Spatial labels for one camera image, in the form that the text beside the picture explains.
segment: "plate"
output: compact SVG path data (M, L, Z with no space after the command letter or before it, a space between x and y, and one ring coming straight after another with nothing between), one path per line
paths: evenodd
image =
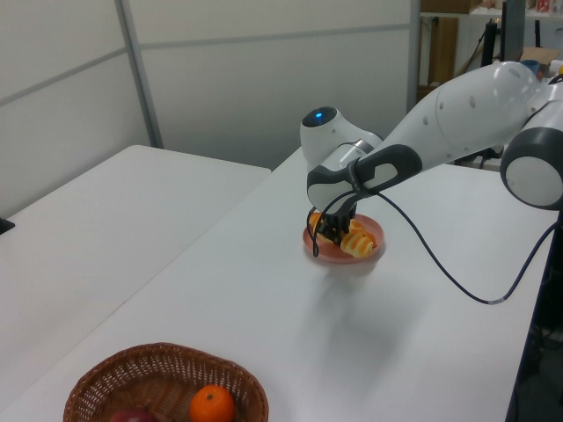
M375 236L377 246L373 249L373 251L365 257L354 258L352 255L345 253L338 245L317 238L318 259L322 259L326 262L332 262L335 264L353 264L355 262L362 262L366 259L372 259L380 255L378 254L378 251L379 248L383 246L385 240L384 230L382 229L382 227L378 222L365 215L357 214L355 216L355 220L360 222L369 233ZM305 244L307 251L312 255L313 241L309 237L307 228L303 230L303 243Z

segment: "brown basket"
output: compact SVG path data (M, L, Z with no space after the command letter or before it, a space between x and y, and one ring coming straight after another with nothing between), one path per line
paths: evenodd
M168 343L116 353L84 375L70 393L63 422L108 422L121 410L144 408L158 422L188 422L194 394L224 386L237 407L236 422L267 422L268 405L258 380L234 362Z

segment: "cardboard box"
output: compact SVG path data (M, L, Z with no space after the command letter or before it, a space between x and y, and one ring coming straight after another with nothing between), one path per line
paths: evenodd
M469 14L483 0L420 0L420 11L430 13Z

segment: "table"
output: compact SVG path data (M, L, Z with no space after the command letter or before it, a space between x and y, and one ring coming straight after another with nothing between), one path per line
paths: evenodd
M0 236L0 410L270 170L134 146Z
M270 420L504 421L549 249L496 306L438 270L382 200L358 212L386 233L377 262L326 265L304 250L310 204L297 151L220 222L0 414L59 421L78 378L121 349L166 341L255 374ZM474 294L502 296L553 212L498 174L442 165L386 191Z

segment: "orange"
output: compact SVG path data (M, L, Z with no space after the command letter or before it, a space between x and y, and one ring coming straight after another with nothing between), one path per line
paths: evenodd
M232 422L234 418L235 401L220 385L206 385L195 393L190 403L192 422Z

